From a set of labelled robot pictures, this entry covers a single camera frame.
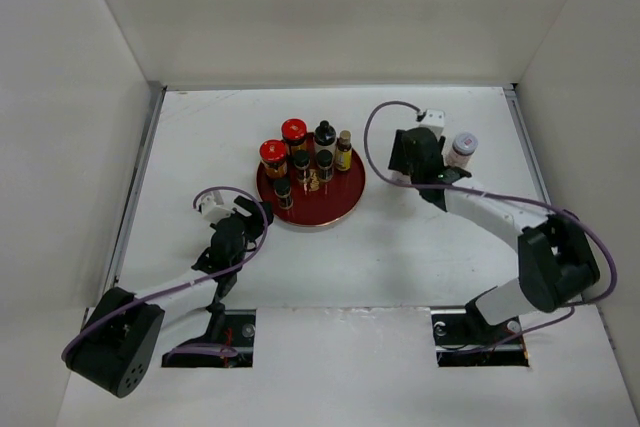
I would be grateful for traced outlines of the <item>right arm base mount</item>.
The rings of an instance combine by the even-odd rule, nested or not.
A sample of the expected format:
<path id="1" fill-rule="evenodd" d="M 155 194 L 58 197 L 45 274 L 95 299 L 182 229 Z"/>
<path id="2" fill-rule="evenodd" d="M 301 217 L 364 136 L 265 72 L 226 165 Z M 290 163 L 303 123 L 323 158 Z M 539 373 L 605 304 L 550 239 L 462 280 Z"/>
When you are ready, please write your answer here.
<path id="1" fill-rule="evenodd" d="M 446 306 L 431 310 L 431 324 L 439 367 L 529 366 L 518 316 L 490 325 L 468 305 Z"/>

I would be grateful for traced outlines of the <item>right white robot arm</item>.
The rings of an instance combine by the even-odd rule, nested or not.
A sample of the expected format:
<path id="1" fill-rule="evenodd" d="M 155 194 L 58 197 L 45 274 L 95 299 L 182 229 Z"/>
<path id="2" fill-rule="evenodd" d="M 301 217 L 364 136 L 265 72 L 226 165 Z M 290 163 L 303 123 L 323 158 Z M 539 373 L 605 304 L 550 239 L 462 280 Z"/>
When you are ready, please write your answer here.
<path id="1" fill-rule="evenodd" d="M 539 311 L 552 313 L 600 280 L 584 231 L 549 207 L 527 209 L 521 201 L 482 194 L 472 174 L 444 163 L 444 142 L 426 127 L 397 130 L 389 169 L 406 175 L 420 196 L 440 210 L 473 222 L 511 247 L 517 277 L 465 305 L 464 331 L 489 341 L 503 324 Z"/>

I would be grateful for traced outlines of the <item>clear salt grinder black top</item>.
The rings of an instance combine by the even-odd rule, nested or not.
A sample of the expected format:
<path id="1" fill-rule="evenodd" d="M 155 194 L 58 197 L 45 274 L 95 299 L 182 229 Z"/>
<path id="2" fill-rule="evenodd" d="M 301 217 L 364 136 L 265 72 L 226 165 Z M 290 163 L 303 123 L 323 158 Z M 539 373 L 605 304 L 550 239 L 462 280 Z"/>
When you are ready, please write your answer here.
<path id="1" fill-rule="evenodd" d="M 319 154 L 322 151 L 327 151 L 331 155 L 335 154 L 337 135 L 335 128 L 329 121 L 322 120 L 319 123 L 314 130 L 313 138 L 316 154 Z"/>

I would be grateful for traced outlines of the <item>red-lid dark sauce jar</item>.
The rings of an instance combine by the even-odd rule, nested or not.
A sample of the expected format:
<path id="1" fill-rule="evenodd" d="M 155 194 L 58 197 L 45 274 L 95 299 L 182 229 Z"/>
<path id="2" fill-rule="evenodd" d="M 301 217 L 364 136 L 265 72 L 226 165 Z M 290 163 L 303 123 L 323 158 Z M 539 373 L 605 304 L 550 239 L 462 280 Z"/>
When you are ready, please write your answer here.
<path id="1" fill-rule="evenodd" d="M 303 120 L 298 118 L 285 120 L 281 126 L 281 135 L 289 157 L 299 150 L 306 149 L 307 126 Z"/>

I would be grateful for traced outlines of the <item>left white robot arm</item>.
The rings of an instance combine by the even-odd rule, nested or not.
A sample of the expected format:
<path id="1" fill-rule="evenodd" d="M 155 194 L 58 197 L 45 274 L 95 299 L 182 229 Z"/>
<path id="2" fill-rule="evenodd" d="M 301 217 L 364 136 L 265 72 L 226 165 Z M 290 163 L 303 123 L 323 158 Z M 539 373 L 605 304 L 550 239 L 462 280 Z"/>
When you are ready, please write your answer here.
<path id="1" fill-rule="evenodd" d="M 124 398 L 144 378 L 161 330 L 195 310 L 216 306 L 229 293 L 264 244 L 274 213 L 268 201 L 227 190 L 237 195 L 234 207 L 215 205 L 210 244 L 187 273 L 144 292 L 116 286 L 103 294 L 61 354 L 70 371 Z"/>

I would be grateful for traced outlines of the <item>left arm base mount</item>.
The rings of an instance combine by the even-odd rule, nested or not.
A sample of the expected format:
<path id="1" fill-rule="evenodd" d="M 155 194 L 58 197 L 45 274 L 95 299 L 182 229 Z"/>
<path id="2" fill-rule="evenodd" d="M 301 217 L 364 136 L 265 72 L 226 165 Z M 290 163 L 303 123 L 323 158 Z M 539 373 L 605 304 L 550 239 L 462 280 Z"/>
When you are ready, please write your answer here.
<path id="1" fill-rule="evenodd" d="M 163 368 L 247 368 L 253 365 L 255 310 L 227 310 L 218 302 L 206 308 L 209 322 L 199 336 L 164 353 Z"/>

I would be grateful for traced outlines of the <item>yellow-label beige-cap spice bottle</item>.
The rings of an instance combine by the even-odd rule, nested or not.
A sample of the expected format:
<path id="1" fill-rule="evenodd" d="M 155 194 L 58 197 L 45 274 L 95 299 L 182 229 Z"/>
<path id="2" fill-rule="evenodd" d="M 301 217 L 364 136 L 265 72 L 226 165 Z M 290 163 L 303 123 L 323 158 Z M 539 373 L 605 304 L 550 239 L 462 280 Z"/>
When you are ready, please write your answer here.
<path id="1" fill-rule="evenodd" d="M 335 168 L 341 172 L 349 171 L 351 168 L 352 144 L 351 132 L 343 130 L 340 132 L 335 151 Z"/>

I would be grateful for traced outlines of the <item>black-cap spice bottle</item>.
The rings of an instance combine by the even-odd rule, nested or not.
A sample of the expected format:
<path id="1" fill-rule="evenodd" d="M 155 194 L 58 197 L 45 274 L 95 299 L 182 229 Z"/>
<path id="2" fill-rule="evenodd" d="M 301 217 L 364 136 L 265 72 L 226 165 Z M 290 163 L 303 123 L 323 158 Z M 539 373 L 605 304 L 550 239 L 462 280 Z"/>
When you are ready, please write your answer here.
<path id="1" fill-rule="evenodd" d="M 299 183 L 306 184 L 310 179 L 310 155 L 304 150 L 297 150 L 293 154 L 293 165 L 296 170 L 296 178 Z"/>
<path id="2" fill-rule="evenodd" d="M 333 154 L 329 150 L 320 150 L 315 157 L 318 178 L 321 183 L 328 183 L 333 177 Z"/>
<path id="3" fill-rule="evenodd" d="M 282 210 L 289 210 L 293 206 L 291 183 L 288 178 L 279 178 L 273 182 L 274 193 L 278 206 Z"/>

